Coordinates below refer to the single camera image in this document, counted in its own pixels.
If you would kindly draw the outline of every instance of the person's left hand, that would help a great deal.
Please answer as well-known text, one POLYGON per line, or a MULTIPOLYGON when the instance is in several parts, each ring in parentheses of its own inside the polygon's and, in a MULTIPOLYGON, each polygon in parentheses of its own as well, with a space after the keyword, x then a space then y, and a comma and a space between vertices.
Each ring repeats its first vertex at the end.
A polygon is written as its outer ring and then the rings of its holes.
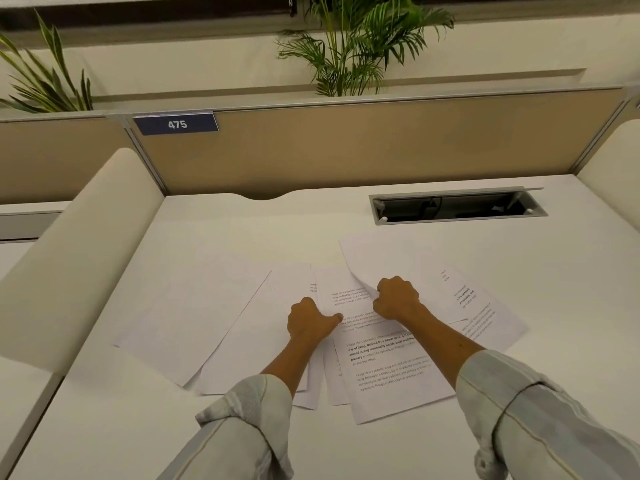
POLYGON ((326 317, 320 313, 316 302, 306 297, 291 307, 287 330, 292 339, 309 339, 319 344, 341 321, 342 314, 326 317))

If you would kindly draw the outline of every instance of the hand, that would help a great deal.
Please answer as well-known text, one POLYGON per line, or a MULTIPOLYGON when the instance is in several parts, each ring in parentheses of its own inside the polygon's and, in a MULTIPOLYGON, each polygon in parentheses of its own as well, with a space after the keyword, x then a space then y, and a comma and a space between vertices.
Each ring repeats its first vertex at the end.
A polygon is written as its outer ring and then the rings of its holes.
POLYGON ((287 330, 292 339, 309 339, 318 345, 342 321, 342 314, 326 317, 316 306, 316 302, 306 297, 291 307, 287 330))
POLYGON ((378 291, 380 297, 374 300, 373 311, 387 320, 396 320, 404 325, 421 307, 418 291, 400 276, 390 280, 382 278, 378 291))

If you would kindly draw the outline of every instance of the white tabletop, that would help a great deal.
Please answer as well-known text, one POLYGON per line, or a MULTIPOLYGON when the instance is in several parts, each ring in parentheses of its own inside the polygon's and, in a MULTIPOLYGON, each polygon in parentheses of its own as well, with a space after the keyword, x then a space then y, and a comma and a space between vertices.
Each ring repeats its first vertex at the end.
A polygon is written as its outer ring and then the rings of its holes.
MULTIPOLYGON (((0 243, 0 280, 30 246, 0 243)), ((0 357, 0 480, 9 473, 59 382, 51 372, 0 357)))
MULTIPOLYGON (((640 440, 640 235, 572 176, 167 197, 12 480, 154 479, 213 401, 111 344, 195 256, 343 264, 338 238, 373 230, 368 195, 524 185, 549 217, 415 224, 531 327, 509 354, 548 373, 604 424, 640 440)), ((294 409, 297 478, 473 479, 474 439, 455 400, 356 426, 348 406, 294 409)))

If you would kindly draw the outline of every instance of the sleeve cuff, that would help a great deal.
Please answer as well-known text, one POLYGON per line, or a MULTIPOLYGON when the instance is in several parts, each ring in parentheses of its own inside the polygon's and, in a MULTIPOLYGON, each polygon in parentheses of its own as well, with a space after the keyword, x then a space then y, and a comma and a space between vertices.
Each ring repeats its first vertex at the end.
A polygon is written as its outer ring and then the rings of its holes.
POLYGON ((204 426, 211 421, 236 417, 258 428, 287 478, 293 469, 288 455, 289 418, 293 402, 289 388, 276 376, 260 374, 233 386, 196 415, 204 426))
POLYGON ((493 432, 516 396, 535 384, 562 391, 546 376, 496 351, 476 352, 460 369, 456 395, 467 424, 480 446, 476 452, 475 466, 476 473, 483 480, 506 478, 507 468, 494 450, 493 432))

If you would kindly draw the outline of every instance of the number plate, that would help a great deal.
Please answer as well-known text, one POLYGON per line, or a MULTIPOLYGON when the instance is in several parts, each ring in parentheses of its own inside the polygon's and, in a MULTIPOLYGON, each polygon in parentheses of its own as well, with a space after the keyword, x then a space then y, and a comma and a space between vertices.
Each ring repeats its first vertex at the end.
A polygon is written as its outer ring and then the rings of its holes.
POLYGON ((140 133, 144 136, 218 131, 218 123, 212 112, 153 114, 150 116, 134 116, 133 120, 136 122, 140 133))

